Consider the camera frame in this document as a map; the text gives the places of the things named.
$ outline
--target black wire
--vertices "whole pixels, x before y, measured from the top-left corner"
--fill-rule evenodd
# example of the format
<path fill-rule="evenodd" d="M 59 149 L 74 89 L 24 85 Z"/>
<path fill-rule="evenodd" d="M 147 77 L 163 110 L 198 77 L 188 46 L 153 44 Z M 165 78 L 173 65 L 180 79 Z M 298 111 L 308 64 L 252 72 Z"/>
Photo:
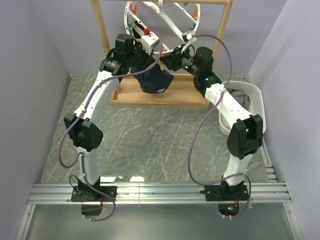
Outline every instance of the black wire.
<path fill-rule="evenodd" d="M 189 49 L 190 47 L 192 47 L 192 49 L 193 49 L 193 57 L 195 57 L 195 55 L 196 55 L 195 47 L 194 47 L 193 45 L 189 45 L 189 46 L 188 46 L 188 49 Z"/>
<path fill-rule="evenodd" d="M 73 190 L 75 190 L 76 192 L 78 192 L 78 191 L 75 189 L 75 187 L 72 185 L 72 183 L 71 183 L 71 178 L 72 178 L 72 177 L 75 177 L 77 181 L 79 180 L 79 178 L 78 178 L 76 175 L 71 175 L 71 176 L 69 177 L 69 183 L 70 183 L 71 187 L 73 187 Z"/>

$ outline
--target wooden beam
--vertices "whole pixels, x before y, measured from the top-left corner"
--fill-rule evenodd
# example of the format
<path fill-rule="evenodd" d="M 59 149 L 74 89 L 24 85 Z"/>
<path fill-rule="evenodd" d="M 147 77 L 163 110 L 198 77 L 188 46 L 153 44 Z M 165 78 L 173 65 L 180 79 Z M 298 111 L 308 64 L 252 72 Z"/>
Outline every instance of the wooden beam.
<path fill-rule="evenodd" d="M 135 2 L 145 2 L 145 0 L 134 0 Z M 226 5 L 229 0 L 163 0 L 166 3 L 188 3 L 188 4 L 221 4 Z M 158 0 L 150 0 L 149 2 L 157 3 Z"/>
<path fill-rule="evenodd" d="M 107 55 L 108 52 L 110 51 L 110 45 L 109 45 L 107 30 L 104 22 L 104 17 L 102 16 L 99 0 L 91 0 L 91 5 L 92 5 L 95 20 L 99 29 L 104 53 L 105 55 Z"/>
<path fill-rule="evenodd" d="M 222 40 L 222 38 L 224 37 L 224 34 L 225 34 L 226 25 L 227 25 L 227 22 L 228 22 L 228 18 L 229 18 L 229 15 L 230 15 L 230 11 L 231 11 L 231 7 L 232 7 L 233 2 L 234 2 L 234 0 L 228 0 L 228 3 L 223 8 L 223 12 L 222 12 L 222 16 L 221 16 L 221 20 L 220 20 L 220 24 L 219 24 L 219 28 L 218 28 L 218 33 L 216 35 L 221 40 Z M 213 59 L 214 59 L 213 64 L 215 64 L 215 61 L 217 59 L 220 45 L 221 44 L 220 44 L 219 41 L 216 40 L 214 42 L 213 50 L 212 50 L 213 51 Z"/>

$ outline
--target white pipe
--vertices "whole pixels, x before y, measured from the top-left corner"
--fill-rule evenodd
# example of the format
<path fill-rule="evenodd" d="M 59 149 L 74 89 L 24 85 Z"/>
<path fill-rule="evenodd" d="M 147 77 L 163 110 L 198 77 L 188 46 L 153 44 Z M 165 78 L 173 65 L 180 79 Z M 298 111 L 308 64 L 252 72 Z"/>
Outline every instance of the white pipe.
<path fill-rule="evenodd" d="M 177 37 L 184 42 L 184 39 L 182 38 L 183 33 L 179 30 L 179 28 L 164 11 L 160 12 L 159 7 L 151 1 L 143 1 L 142 3 L 154 10 L 166 22 L 166 24 L 168 24 L 169 28 L 175 33 L 175 35 L 177 35 Z"/>

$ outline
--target wooden frame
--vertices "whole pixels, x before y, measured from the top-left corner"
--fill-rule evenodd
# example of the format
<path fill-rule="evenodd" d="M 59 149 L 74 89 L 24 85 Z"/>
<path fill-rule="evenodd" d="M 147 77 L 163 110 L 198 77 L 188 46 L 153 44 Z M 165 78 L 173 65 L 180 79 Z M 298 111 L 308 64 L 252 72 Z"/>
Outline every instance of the wooden frame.
<path fill-rule="evenodd" d="M 163 0 L 164 2 L 170 2 L 170 3 L 199 3 L 199 4 L 218 4 L 218 5 L 224 5 L 222 16 L 220 19 L 217 37 L 222 39 L 225 33 L 226 25 L 229 19 L 230 11 L 232 8 L 232 4 L 234 0 Z M 110 51 L 110 45 L 107 35 L 107 30 L 104 22 L 104 18 L 101 12 L 100 2 L 99 0 L 91 0 L 91 5 L 93 9 L 93 13 L 95 16 L 95 20 L 99 29 L 100 38 L 102 42 L 102 46 L 104 49 L 104 53 L 107 55 L 107 53 Z M 213 51 L 213 59 L 217 59 L 219 48 L 220 48 L 220 42 L 215 41 L 212 51 Z M 183 77 L 184 81 L 186 81 L 186 84 L 188 85 L 190 80 L 193 79 L 193 77 L 189 74 L 173 74 L 174 79 L 172 83 L 175 83 L 175 81 L 181 81 L 181 78 Z M 191 98 L 186 99 L 186 101 L 183 102 L 176 102 L 174 99 L 176 97 L 177 93 L 172 91 L 172 87 L 167 89 L 166 92 L 169 92 L 172 94 L 172 97 L 167 97 L 165 101 L 161 101 L 161 94 L 156 94 L 152 99 L 154 101 L 150 100 L 150 94 L 142 93 L 141 100 L 137 99 L 131 99 L 132 94 L 128 94 L 128 98 L 121 97 L 121 100 L 117 98 L 117 95 L 121 93 L 121 88 L 125 87 L 126 84 L 129 82 L 127 80 L 123 80 L 121 84 L 115 89 L 111 95 L 110 102 L 113 106 L 119 106 L 119 107 L 157 107 L 157 108 L 184 108 L 184 109 L 208 109 L 209 108 L 209 102 L 203 98 L 197 90 L 190 86 L 190 89 L 186 89 L 188 91 L 188 96 L 190 94 L 192 95 Z M 201 98 L 194 97 L 194 94 L 198 94 Z"/>

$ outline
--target wall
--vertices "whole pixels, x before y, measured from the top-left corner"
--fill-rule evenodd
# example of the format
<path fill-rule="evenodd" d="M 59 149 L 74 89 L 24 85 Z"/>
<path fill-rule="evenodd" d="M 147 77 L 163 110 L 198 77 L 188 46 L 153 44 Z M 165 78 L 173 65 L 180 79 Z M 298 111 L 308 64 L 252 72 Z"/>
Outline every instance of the wall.
<path fill-rule="evenodd" d="M 288 0 L 249 72 L 263 93 L 265 134 L 302 233 L 319 239 L 320 2 Z"/>
<path fill-rule="evenodd" d="M 70 75 L 29 1 L 0 1 L 0 32 L 0 232 L 12 240 L 43 172 Z"/>
<path fill-rule="evenodd" d="M 69 73 L 95 74 L 105 54 L 90 1 L 30 1 L 41 17 Z M 286 0 L 234 0 L 223 38 L 230 48 L 234 73 L 249 72 L 285 2 Z M 126 3 L 126 1 L 100 1 L 110 46 L 114 46 L 116 36 L 125 31 L 123 16 Z M 181 44 L 159 16 L 142 3 L 137 5 L 137 16 L 148 27 L 159 31 L 165 43 L 169 43 L 171 47 Z M 193 13 L 194 6 L 189 4 L 186 7 L 189 13 Z M 177 26 L 185 31 L 189 30 L 188 25 L 192 24 L 186 21 L 182 12 L 176 8 L 172 3 L 164 3 L 165 12 L 172 17 Z M 216 34 L 222 10 L 222 5 L 202 4 L 197 33 Z M 209 38 L 199 39 L 196 46 L 212 48 L 213 43 Z M 215 71 L 218 74 L 228 73 L 228 57 L 223 48 L 219 52 Z"/>

